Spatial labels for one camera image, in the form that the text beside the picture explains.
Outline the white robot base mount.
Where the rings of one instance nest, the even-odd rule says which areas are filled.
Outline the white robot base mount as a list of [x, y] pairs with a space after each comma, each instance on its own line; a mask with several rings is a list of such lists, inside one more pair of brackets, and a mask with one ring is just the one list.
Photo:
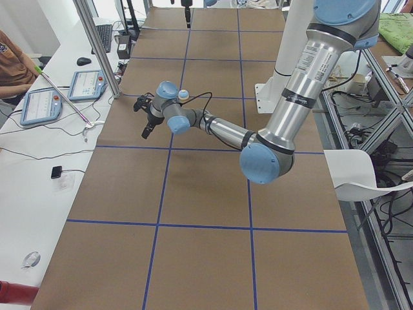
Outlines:
[[291, 64], [289, 61], [288, 51], [288, 34], [287, 30], [290, 26], [289, 16], [285, 14], [286, 24], [283, 31], [283, 37], [276, 63], [274, 65], [274, 73], [266, 83], [255, 84], [256, 89], [256, 105], [259, 114], [271, 114], [278, 102], [279, 95], [285, 88], [285, 85], [291, 75]]

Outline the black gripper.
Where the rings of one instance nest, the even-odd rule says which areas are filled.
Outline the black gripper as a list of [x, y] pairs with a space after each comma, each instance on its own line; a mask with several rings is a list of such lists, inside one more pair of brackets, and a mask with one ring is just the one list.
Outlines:
[[192, 0], [181, 0], [181, 6], [185, 7], [186, 27], [191, 28], [191, 10]]
[[143, 129], [141, 133], [141, 137], [145, 140], [149, 137], [149, 135], [152, 133], [155, 127], [157, 125], [162, 124], [162, 122], [164, 122], [164, 119], [165, 119], [162, 116], [162, 114], [158, 116], [156, 113], [152, 112], [151, 108], [148, 108], [146, 110], [146, 114], [147, 114], [146, 118], [147, 118], [148, 123], [146, 124], [145, 128]]

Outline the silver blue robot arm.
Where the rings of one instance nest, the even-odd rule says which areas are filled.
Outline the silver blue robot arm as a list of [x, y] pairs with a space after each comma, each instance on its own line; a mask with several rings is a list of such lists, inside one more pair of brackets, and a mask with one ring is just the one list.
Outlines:
[[163, 81], [153, 96], [142, 95], [133, 109], [147, 114], [142, 136], [166, 123], [173, 134], [192, 127], [215, 136], [240, 152], [245, 177], [267, 184], [294, 164], [294, 139], [323, 91], [340, 56], [363, 50], [378, 39], [379, 1], [294, 1], [287, 15], [284, 38], [290, 41], [294, 64], [282, 81], [275, 73], [258, 85], [257, 99], [268, 101], [271, 118], [251, 131], [214, 116], [207, 109], [186, 109], [188, 92]]

